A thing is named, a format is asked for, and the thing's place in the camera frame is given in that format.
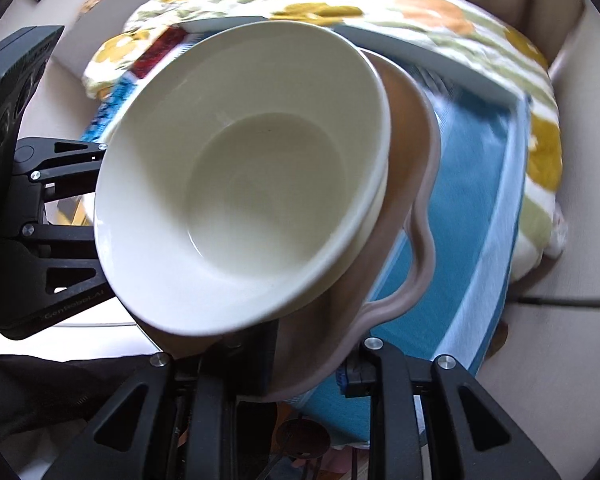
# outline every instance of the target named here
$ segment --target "brown round object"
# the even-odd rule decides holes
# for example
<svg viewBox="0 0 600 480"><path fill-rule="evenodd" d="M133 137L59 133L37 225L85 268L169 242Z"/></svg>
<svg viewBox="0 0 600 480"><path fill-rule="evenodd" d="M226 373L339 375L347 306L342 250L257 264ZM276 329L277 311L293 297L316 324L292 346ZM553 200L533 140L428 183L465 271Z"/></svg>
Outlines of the brown round object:
<svg viewBox="0 0 600 480"><path fill-rule="evenodd" d="M319 458L331 447L327 430L305 418L293 418L281 424L276 431L276 442L285 455L302 460Z"/></svg>

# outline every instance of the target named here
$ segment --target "floor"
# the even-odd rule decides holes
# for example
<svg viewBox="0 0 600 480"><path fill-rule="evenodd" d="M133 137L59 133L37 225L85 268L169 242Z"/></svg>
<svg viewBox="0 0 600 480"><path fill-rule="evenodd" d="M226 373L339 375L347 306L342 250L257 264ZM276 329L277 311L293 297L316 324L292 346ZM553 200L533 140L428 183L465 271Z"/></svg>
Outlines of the floor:
<svg viewBox="0 0 600 480"><path fill-rule="evenodd" d="M0 22L0 39L25 25L71 25L83 1L15 0ZM21 134L76 139L96 106L79 80L51 62ZM510 304L504 317L509 339L478 379L564 480L580 480L600 455L600 310ZM95 325L115 333L110 344L90 332ZM116 300L24 341L0 338L0 353L56 360L154 351Z"/></svg>

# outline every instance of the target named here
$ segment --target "metal bolt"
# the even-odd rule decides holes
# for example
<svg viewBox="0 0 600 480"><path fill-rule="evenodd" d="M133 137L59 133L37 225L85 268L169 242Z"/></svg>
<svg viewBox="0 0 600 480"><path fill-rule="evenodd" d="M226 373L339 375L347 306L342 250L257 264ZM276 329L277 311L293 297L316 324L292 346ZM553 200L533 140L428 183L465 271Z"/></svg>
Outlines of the metal bolt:
<svg viewBox="0 0 600 480"><path fill-rule="evenodd" d="M151 366L155 367L164 366L169 362L169 360L169 354L167 354L166 352L158 352L157 354L154 354L151 357L149 357L149 362L151 363Z"/></svg>
<svg viewBox="0 0 600 480"><path fill-rule="evenodd" d="M456 360L453 359L450 355L441 355L436 359L438 366L445 370L451 370L451 368L456 367Z"/></svg>
<svg viewBox="0 0 600 480"><path fill-rule="evenodd" d="M365 346L369 348L369 350L379 350L382 348L382 339L379 337L367 337L365 339Z"/></svg>

